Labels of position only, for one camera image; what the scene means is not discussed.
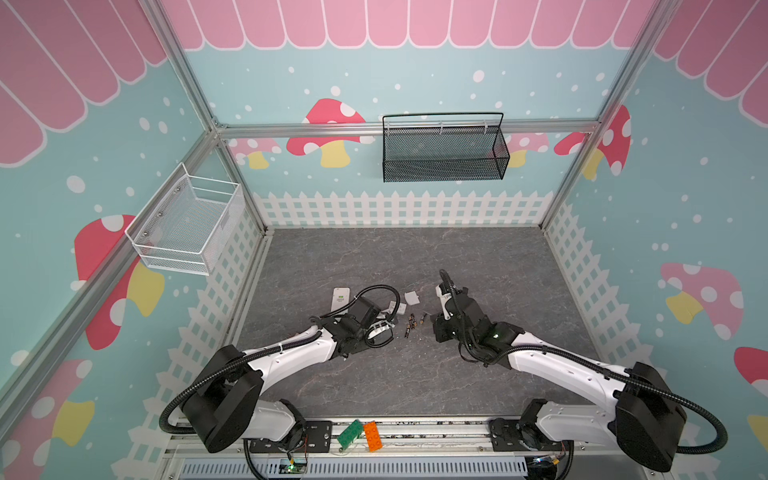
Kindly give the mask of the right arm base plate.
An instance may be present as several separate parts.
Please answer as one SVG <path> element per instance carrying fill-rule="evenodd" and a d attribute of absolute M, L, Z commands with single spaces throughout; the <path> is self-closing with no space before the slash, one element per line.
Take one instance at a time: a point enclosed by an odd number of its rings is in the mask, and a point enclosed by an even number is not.
<path fill-rule="evenodd" d="M 494 452 L 567 452 L 568 441 L 553 441 L 533 423 L 495 418 L 488 422 Z"/>

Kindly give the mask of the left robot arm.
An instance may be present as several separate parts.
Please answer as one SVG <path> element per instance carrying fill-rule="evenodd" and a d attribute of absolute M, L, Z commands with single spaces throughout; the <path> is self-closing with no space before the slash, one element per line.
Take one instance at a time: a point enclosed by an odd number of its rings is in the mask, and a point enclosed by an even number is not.
<path fill-rule="evenodd" d="M 380 308 L 368 297 L 374 291 L 392 294 L 395 306 Z M 291 402 L 265 401 L 262 393 L 311 366 L 389 345 L 400 303 L 394 287 L 373 285 L 339 308 L 312 317 L 307 330 L 286 340 L 251 350 L 221 347 L 164 407 L 160 430 L 195 435 L 210 453 L 263 440 L 293 454 L 309 441 L 308 421 Z"/>

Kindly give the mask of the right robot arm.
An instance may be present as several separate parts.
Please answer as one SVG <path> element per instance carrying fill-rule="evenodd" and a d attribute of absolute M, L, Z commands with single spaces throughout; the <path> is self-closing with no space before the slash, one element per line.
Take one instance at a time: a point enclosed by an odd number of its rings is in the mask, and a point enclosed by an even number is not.
<path fill-rule="evenodd" d="M 598 362 L 517 325 L 493 322 L 447 271 L 439 274 L 436 294 L 442 311 L 433 321 L 438 342 L 455 340 L 465 361 L 529 373 L 585 399 L 571 407 L 532 400 L 517 425 L 527 448 L 536 449 L 541 440 L 616 446 L 640 466 L 668 472 L 678 454 L 707 455 L 727 445 L 723 422 L 673 393 L 654 367 Z"/>

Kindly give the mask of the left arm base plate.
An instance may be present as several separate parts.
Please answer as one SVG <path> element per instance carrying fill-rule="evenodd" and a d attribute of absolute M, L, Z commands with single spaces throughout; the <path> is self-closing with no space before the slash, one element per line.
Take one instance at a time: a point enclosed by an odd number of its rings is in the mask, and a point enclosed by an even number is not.
<path fill-rule="evenodd" d="M 331 421 L 299 422 L 280 440 L 251 439 L 248 450 L 253 454 L 328 453 L 332 440 L 332 427 Z"/>

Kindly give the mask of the white remote control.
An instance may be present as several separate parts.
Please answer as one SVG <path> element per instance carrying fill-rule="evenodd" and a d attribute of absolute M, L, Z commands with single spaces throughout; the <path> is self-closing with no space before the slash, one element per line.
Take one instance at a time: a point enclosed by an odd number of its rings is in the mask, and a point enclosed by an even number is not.
<path fill-rule="evenodd" d="M 331 311 L 336 311 L 349 303 L 351 290 L 348 287 L 335 287 L 332 295 Z"/>

